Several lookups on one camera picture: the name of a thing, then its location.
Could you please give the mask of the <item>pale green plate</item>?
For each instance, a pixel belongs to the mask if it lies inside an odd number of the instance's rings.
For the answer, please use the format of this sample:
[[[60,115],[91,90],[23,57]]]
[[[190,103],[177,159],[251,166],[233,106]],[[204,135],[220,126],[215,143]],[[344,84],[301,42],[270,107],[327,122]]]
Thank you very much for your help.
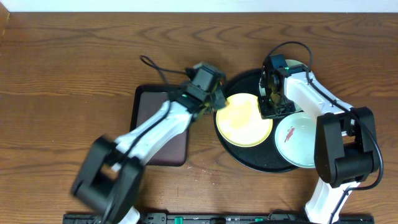
[[[275,145],[280,155],[294,166],[315,168],[315,122],[304,112],[291,114],[277,125]]]
[[[307,68],[307,66],[304,65],[302,62],[299,62],[299,61],[296,61],[296,60],[286,59],[286,62],[287,62],[288,68],[284,69],[284,74],[283,74],[283,76],[284,76],[283,83],[284,84],[285,84],[285,79],[288,76],[291,76],[293,73],[304,72],[304,71],[306,71],[306,68]],[[295,106],[297,108],[297,112],[302,112],[301,107],[299,107],[299,105],[296,104],[296,103],[294,103],[294,104],[295,104]]]

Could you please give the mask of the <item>yellow plate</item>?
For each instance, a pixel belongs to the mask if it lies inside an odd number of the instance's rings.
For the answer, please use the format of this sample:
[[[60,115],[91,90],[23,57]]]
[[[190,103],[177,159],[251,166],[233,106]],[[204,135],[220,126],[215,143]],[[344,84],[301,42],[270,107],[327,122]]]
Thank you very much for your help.
[[[272,119],[263,119],[258,97],[237,93],[227,97],[227,105],[216,112],[216,129],[227,142],[239,147],[253,147],[271,134]]]

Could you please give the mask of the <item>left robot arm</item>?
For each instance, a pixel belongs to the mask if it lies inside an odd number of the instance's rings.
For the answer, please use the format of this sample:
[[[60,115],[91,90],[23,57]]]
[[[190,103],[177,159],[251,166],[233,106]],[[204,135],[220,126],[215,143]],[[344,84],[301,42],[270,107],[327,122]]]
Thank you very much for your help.
[[[197,75],[167,87],[167,100],[147,121],[113,141],[99,137],[72,185],[72,195],[93,209],[101,223],[122,223],[133,208],[145,166],[172,138],[208,109],[225,106],[223,77]]]

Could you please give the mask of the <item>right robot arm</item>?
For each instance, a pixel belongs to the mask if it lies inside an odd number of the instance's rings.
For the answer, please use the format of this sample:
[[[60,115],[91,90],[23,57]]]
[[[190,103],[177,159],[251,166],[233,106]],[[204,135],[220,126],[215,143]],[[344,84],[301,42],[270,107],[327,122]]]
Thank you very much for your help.
[[[269,54],[261,68],[259,110],[264,119],[286,119],[303,111],[315,122],[313,151],[319,180],[304,210],[312,223],[335,223],[353,191],[374,172],[384,171],[376,141],[374,115],[355,108],[329,92],[315,78],[310,65]]]

